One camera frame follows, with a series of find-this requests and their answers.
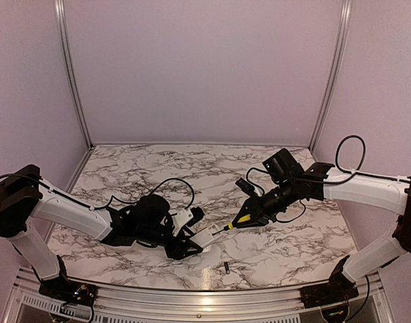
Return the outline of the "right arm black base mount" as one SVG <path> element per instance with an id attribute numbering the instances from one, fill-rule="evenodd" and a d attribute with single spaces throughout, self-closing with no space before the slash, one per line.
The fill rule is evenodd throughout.
<path id="1" fill-rule="evenodd" d="M 326 306 L 348 301 L 359 296 L 355 285 L 341 287 L 331 283 L 321 283 L 300 288 L 301 302 L 305 308 Z"/>

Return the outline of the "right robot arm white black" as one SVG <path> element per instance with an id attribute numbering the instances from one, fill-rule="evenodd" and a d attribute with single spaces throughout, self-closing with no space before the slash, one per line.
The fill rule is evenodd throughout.
<path id="1" fill-rule="evenodd" d="M 411 253 L 411 176 L 360 174 L 321 162 L 304 170 L 287 149 L 266 159 L 263 166 L 276 188 L 258 196 L 249 182 L 239 179 L 237 186 L 249 197 L 229 224 L 230 229 L 274 223 L 279 213 L 303 199 L 349 201 L 384 209 L 398 217 L 395 228 L 337 264 L 323 288 L 327 300 L 338 301 L 361 277 Z"/>

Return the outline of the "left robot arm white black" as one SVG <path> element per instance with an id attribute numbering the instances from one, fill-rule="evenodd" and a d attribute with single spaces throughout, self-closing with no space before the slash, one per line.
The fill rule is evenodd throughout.
<path id="1" fill-rule="evenodd" d="M 60 299 L 70 299 L 75 285 L 61 257 L 36 231 L 33 218 L 70 227 L 107 246 L 161 246 L 168 258 L 182 260 L 204 249 L 193 240 L 190 230 L 203 217 L 202 209 L 192 205 L 171 214 L 170 204 L 157 194 L 125 203 L 121 209 L 109 204 L 95 207 L 45 181 L 35 165 L 0 176 L 0 237 L 11 242 L 30 263 L 40 283 Z"/>

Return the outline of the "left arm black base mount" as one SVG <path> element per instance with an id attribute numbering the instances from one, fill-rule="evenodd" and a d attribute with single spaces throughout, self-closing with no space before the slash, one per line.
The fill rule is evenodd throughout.
<path id="1" fill-rule="evenodd" d="M 91 307 L 96 299 L 98 287 L 79 281 L 70 281 L 62 285 L 45 281 L 40 285 L 38 292 L 41 295 L 63 301 L 66 304 Z"/>

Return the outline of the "yellow handled screwdriver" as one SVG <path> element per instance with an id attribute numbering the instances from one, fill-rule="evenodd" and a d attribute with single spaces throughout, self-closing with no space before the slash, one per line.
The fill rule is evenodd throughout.
<path id="1" fill-rule="evenodd" d="M 222 229 L 212 233 L 212 235 L 215 236 L 215 235 L 217 235 L 221 232 L 232 230 L 233 228 L 235 228 L 235 224 L 238 225 L 239 223 L 243 223 L 243 222 L 246 222 L 246 221 L 249 221 L 249 220 L 250 220 L 250 215 L 245 215 L 243 217 L 240 217 L 235 223 L 229 223 L 228 225 L 226 225 Z"/>

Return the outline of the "white remote control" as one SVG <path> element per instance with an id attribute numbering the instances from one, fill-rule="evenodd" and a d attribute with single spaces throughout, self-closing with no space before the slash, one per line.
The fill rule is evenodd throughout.
<path id="1" fill-rule="evenodd" d="M 202 249 L 210 246 L 222 236 L 221 228 L 217 225 L 210 225 L 200 231 L 198 231 L 194 236 L 190 238 L 192 242 L 200 246 Z"/>

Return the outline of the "black battery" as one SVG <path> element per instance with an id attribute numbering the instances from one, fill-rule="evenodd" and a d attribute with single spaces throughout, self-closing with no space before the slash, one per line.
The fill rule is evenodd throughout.
<path id="1" fill-rule="evenodd" d="M 224 264 L 224 268 L 225 268 L 225 273 L 226 273 L 226 275 L 228 275 L 230 273 L 229 264 L 226 261 L 223 264 Z"/>

